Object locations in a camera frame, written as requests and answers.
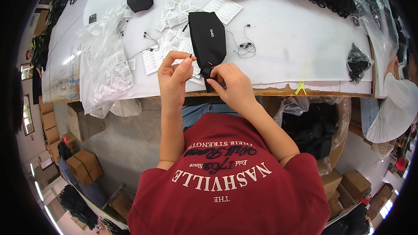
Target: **worker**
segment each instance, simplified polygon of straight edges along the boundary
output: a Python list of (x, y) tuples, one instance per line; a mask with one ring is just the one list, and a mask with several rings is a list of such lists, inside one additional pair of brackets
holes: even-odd
[[(172, 65), (176, 59), (183, 61)], [(320, 234), (330, 210), (316, 160), (299, 153), (236, 65), (211, 72), (226, 90), (207, 80), (229, 110), (208, 105), (184, 132), (195, 60), (171, 51), (158, 70), (160, 162), (140, 176), (131, 234)]]
[(363, 135), (374, 144), (398, 138), (412, 123), (418, 121), (418, 60), (415, 60), (412, 52), (409, 80), (400, 80), (399, 60), (395, 56), (384, 78), (384, 91), (388, 96), (386, 100), (379, 104), (374, 98), (360, 98)]

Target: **hand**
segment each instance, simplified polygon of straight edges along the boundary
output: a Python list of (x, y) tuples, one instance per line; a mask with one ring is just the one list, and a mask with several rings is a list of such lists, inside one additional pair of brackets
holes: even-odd
[(227, 89), (224, 90), (223, 87), (213, 79), (207, 79), (208, 84), (215, 89), (222, 101), (234, 111), (243, 117), (246, 117), (246, 115), (258, 105), (254, 96), (253, 87), (251, 86), (251, 81), (236, 65), (218, 65), (211, 71), (210, 77), (215, 77), (215, 75), (218, 75), (219, 82), (225, 80)]
[[(178, 51), (170, 51), (158, 69), (158, 84), (161, 94), (161, 109), (178, 109), (183, 106), (185, 82), (193, 75), (191, 62), (195, 56)], [(176, 59), (183, 59), (179, 65), (172, 65)]]

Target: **wall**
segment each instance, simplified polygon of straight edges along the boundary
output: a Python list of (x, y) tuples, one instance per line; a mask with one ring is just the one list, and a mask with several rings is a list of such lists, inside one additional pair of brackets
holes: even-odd
[[(32, 25), (30, 23), (26, 26), (24, 34), (22, 36), (22, 40), (19, 46), (19, 53), (18, 53), (18, 60), (17, 60), (17, 67), (20, 68), (21, 64), (28, 63), (30, 60), (26, 60), (26, 51), (30, 49), (30, 45), (32, 42), (32, 38), (34, 37), (34, 30), (36, 23), (39, 18), (38, 13), (34, 13), (32, 15), (34, 20)], [(30, 100), (30, 112), (32, 114), (32, 121), (34, 123), (35, 132), (31, 133), (28, 136), (25, 136), (23, 130), (18, 133), (16, 139), (18, 142), (19, 147), (19, 156), (22, 165), (27, 173), (30, 173), (30, 163), (33, 164), (34, 167), (39, 165), (38, 163), (38, 156), (45, 152), (45, 140), (44, 134), (42, 132), (42, 122), (40, 119), (39, 113), (39, 105), (34, 105), (33, 96), (32, 96), (32, 80), (24, 80), (22, 81), (22, 86), (24, 90), (24, 95), (29, 94)], [(42, 160), (48, 157), (49, 153), (42, 154)]]

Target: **finger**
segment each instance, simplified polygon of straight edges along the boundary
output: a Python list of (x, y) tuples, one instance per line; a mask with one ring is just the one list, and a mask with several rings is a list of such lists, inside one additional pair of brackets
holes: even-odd
[(175, 67), (174, 73), (171, 79), (181, 83), (187, 81), (193, 75), (193, 67), (191, 65), (192, 59), (187, 57), (181, 63)]
[(179, 52), (179, 51), (170, 51), (168, 55), (164, 58), (160, 67), (170, 67), (176, 59), (186, 59), (191, 58), (193, 61), (196, 60), (195, 56), (191, 56), (189, 53), (186, 52)]
[(213, 87), (213, 89), (215, 89), (215, 91), (218, 93), (221, 99), (223, 99), (223, 97), (226, 96), (227, 92), (224, 90), (224, 88), (220, 84), (218, 84), (217, 81), (213, 79), (207, 79), (206, 81), (208, 82), (208, 84), (210, 84)]

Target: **black cable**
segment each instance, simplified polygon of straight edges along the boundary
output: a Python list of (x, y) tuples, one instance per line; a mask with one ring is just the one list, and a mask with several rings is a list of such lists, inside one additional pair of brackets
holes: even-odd
[(238, 46), (238, 44), (235, 42), (235, 39), (234, 39), (234, 34), (231, 32), (231, 31), (228, 31), (228, 30), (225, 30), (225, 32), (228, 32), (228, 33), (231, 33), (231, 35), (233, 36), (233, 41), (234, 41), (234, 44), (235, 44), (235, 46), (237, 47), (237, 49), (238, 49), (238, 51), (235, 51), (235, 50), (233, 50), (235, 53), (237, 53), (238, 54), (238, 57), (240, 57), (240, 58), (250, 58), (250, 57), (253, 57), (254, 55), (255, 55), (255, 51), (256, 51), (256, 48), (255, 48), (255, 44), (254, 44), (254, 42), (251, 40), (251, 39), (249, 39), (246, 35), (245, 35), (245, 28), (246, 27), (250, 27), (251, 25), (250, 24), (247, 24), (247, 25), (245, 25), (244, 26), (244, 37), (246, 38), (246, 39), (248, 39), (249, 40), (249, 42), (246, 42), (246, 43), (242, 43), (242, 44), (240, 44), (239, 46)]
[(139, 51), (138, 53), (134, 54), (132, 57), (129, 57), (128, 60), (131, 60), (133, 57), (135, 57), (135, 55), (142, 53), (143, 51), (149, 50), (149, 51), (159, 51), (160, 50), (160, 44), (158, 43), (157, 40), (153, 39), (150, 34), (148, 34), (147, 32), (144, 32), (144, 38), (148, 39), (148, 40), (153, 40), (156, 44), (157, 44), (157, 48), (152, 48), (152, 47), (148, 47), (145, 48), (144, 50)]

